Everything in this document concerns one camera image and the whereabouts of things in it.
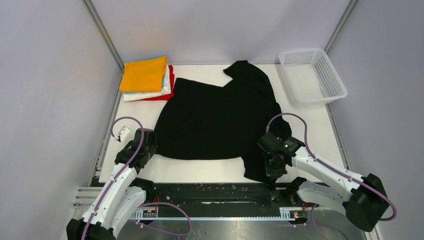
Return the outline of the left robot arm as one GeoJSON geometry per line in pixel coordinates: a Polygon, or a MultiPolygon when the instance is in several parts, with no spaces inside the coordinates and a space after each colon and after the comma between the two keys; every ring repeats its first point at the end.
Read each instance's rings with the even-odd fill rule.
{"type": "Polygon", "coordinates": [[[153,182],[138,177],[158,148],[158,135],[138,128],[114,160],[107,183],[80,219],[66,226],[69,240],[115,240],[130,216],[141,204],[155,200],[153,182]]]}

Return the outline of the black t shirt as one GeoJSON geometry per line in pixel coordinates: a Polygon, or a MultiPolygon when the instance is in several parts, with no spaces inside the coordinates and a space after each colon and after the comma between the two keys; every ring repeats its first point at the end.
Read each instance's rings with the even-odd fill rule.
{"type": "Polygon", "coordinates": [[[271,185],[258,141],[266,131],[285,140],[292,129],[262,70],[239,60],[224,73],[231,78],[224,86],[176,79],[154,128],[156,152],[177,160],[241,158],[247,179],[271,185]]]}

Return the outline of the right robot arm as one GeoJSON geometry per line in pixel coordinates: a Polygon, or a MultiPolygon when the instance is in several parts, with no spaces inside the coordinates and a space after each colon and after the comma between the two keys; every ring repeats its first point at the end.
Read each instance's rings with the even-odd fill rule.
{"type": "Polygon", "coordinates": [[[374,174],[361,174],[335,165],[312,152],[294,137],[285,141],[270,132],[258,143],[264,152],[265,174],[276,179],[293,167],[314,175],[322,185],[296,177],[287,188],[287,201],[293,206],[314,203],[337,211],[358,229],[371,232],[389,208],[382,181],[374,174]]]}

